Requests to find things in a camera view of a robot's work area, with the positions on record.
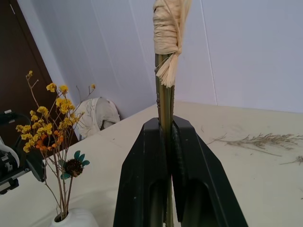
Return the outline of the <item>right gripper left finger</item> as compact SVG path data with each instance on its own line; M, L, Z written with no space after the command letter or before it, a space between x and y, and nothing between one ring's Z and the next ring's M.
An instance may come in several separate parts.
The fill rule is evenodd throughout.
M121 169L113 227L163 227L168 168L158 118L143 124Z

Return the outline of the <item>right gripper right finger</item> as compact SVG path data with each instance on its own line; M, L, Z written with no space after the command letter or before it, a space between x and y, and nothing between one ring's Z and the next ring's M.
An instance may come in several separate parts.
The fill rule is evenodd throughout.
M248 227L226 172L188 120L174 116L172 180L181 227Z

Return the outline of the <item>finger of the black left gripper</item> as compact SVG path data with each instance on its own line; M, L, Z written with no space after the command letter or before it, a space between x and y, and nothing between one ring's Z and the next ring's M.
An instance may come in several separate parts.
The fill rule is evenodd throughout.
M44 158L39 149L34 148L26 154L26 166L39 182L45 182L46 179L43 160Z

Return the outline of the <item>raffia-tied green stem bouquet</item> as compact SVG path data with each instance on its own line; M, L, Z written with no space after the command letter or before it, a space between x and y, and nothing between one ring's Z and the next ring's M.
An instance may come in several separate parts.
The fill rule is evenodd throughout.
M159 124L170 167L175 80L178 57L192 0L155 0L153 5L154 52Z

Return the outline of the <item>yellow and orange flower bouquet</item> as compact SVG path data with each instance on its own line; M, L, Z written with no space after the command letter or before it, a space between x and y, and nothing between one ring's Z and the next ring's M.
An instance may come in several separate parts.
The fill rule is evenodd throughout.
M55 95L51 108L36 103L36 109L30 111L30 123L17 125L16 130L25 141L23 151L37 151L44 166L50 168L57 180L59 195L54 196L57 211L54 220L61 222L69 214L73 179L80 176L90 162L79 150L73 158L68 158L74 130L84 112L77 112L77 107L67 97L66 85L50 83L46 90Z

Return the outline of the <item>white ceramic vase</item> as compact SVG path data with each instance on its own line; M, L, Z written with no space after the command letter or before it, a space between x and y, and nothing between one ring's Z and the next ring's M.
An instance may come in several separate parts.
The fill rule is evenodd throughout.
M99 227L99 225L90 211L73 208L69 210L69 214L64 220L56 222L53 219L49 227Z

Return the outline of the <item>long dried grass twig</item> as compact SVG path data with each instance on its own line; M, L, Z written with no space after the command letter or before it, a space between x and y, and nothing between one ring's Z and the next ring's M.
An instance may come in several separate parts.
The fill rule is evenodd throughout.
M280 157L280 155L276 155L274 153L270 153L266 150L267 146L274 146L277 148L283 148L285 150L292 150L294 149L293 146L299 146L300 142L303 142L303 135L294 135L294 134L273 134L268 133L263 135L260 133L258 136L250 136L247 135L243 139L239 140L226 140L226 135L224 134L216 139L213 139L208 145L215 143L215 142L222 142L225 145L244 148L244 149L251 149L254 151L258 151L264 154L273 155L276 157Z

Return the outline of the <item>white crumpled cloth bag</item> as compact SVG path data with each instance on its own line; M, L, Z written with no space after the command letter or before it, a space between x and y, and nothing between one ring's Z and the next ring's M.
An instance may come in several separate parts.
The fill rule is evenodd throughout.
M83 101L75 111L81 116L77 130L83 138L92 136L120 121L115 104L106 98L91 98Z

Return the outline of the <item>dark brown door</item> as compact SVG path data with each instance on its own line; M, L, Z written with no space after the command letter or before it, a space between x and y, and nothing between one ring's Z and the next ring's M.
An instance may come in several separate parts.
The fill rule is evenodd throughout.
M37 104L53 118L52 82L17 0L0 0L0 113L12 110L30 115Z

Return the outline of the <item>short dried grass twig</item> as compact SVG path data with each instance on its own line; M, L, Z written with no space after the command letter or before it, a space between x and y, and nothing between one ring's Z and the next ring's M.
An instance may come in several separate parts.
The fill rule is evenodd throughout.
M297 156L294 161L281 163L280 165L287 165L287 164L293 164L298 163L299 165L303 163L303 155Z

